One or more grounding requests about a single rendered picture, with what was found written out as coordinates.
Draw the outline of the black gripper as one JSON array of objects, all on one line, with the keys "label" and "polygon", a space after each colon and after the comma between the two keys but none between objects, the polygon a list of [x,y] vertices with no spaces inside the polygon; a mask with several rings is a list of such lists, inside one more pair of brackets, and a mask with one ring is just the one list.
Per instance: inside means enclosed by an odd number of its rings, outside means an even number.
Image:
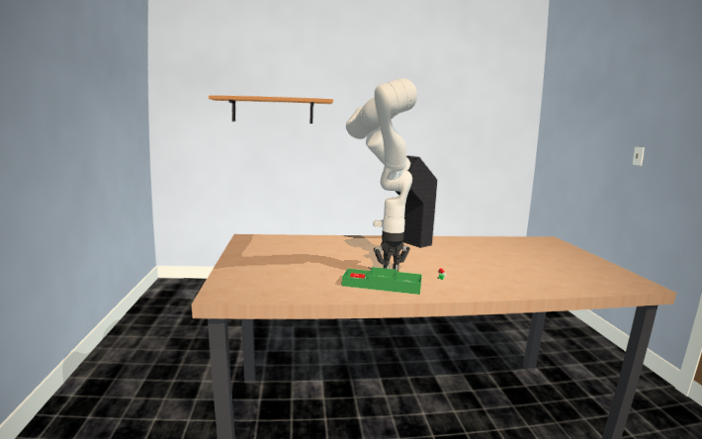
[{"label": "black gripper", "polygon": [[[407,245],[403,244],[403,237],[404,237],[404,232],[401,233],[390,233],[390,232],[385,232],[382,231],[382,243],[381,246],[378,248],[374,248],[374,252],[376,254],[376,257],[378,259],[378,262],[384,265],[383,268],[389,269],[389,263],[390,259],[393,256],[394,258],[394,263],[393,263],[393,269],[396,269],[398,271],[398,265],[399,263],[403,263],[409,250],[410,247]],[[400,242],[402,240],[402,242]],[[402,250],[400,256],[400,250]],[[384,259],[382,257],[382,249],[384,251]],[[389,256],[388,256],[389,255]]]}]

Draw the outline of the green bins with labels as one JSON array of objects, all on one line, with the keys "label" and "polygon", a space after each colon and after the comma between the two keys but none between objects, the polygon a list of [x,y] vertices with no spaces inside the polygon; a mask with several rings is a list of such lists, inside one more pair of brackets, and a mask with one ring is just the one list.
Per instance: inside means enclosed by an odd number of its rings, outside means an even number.
[{"label": "green bins with labels", "polygon": [[[364,274],[366,279],[350,277],[351,273]],[[347,269],[342,276],[342,286],[420,295],[421,283],[416,283],[420,282],[420,279],[422,274],[397,272],[396,269],[376,267],[372,267],[371,271]]]}]

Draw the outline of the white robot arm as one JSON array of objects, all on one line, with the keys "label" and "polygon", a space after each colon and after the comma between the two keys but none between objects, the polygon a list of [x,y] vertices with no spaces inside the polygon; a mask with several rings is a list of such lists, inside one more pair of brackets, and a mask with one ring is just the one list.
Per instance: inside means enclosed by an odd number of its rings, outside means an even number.
[{"label": "white robot arm", "polygon": [[363,139],[369,133],[366,145],[385,165],[382,188],[400,192],[399,196],[385,200],[384,219],[373,221],[373,226],[382,227],[385,232],[404,232],[405,202],[412,183],[407,171],[410,161],[407,159],[406,163],[406,145],[393,127],[392,118],[412,109],[416,100],[416,88],[408,79],[387,82],[377,86],[375,97],[358,108],[346,123],[348,133],[355,138]]}]

